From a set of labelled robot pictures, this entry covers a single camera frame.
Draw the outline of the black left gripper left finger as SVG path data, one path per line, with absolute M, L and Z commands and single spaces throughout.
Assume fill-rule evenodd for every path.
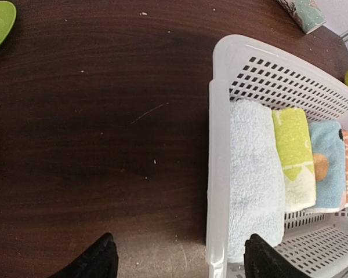
M 109 277 L 118 273 L 117 246 L 111 233 L 105 233 L 69 265 L 50 277 Z

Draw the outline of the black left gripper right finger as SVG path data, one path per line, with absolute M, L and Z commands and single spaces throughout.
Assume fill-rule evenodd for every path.
M 302 272 L 258 234 L 245 242 L 245 277 L 302 277 Z

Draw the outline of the white plastic basket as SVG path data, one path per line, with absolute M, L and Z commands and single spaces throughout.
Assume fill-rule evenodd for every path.
M 239 98 L 272 109 L 303 108 L 308 121 L 337 120 L 348 130 L 348 86 L 277 47 L 243 35 L 222 38 L 209 84 L 206 260 L 210 277 L 244 277 L 227 260 L 230 104 Z M 348 277 L 348 208 L 335 214 L 290 213 L 278 252 L 311 277 Z

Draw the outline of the blue patterned towel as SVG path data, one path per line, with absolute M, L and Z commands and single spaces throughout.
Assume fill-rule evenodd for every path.
M 307 213 L 336 213 L 346 203 L 346 152 L 339 122 L 309 124 L 317 196 Z

